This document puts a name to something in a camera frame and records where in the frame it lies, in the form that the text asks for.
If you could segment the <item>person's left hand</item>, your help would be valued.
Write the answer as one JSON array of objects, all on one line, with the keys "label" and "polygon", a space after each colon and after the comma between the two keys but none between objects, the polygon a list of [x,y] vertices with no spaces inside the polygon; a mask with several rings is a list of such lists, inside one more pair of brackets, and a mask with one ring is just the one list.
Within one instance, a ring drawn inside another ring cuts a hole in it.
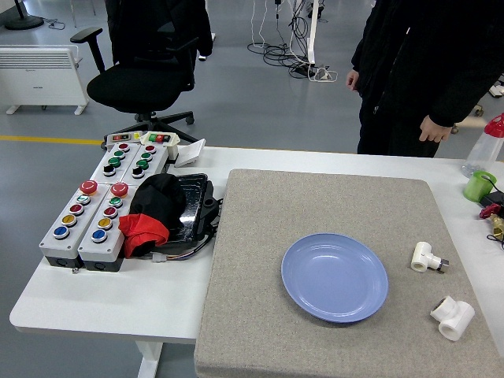
[{"label": "person's left hand", "polygon": [[420,126],[421,134],[419,140],[421,142],[435,142],[440,143],[448,140],[452,128],[443,127],[435,123],[430,116],[426,116]]}]

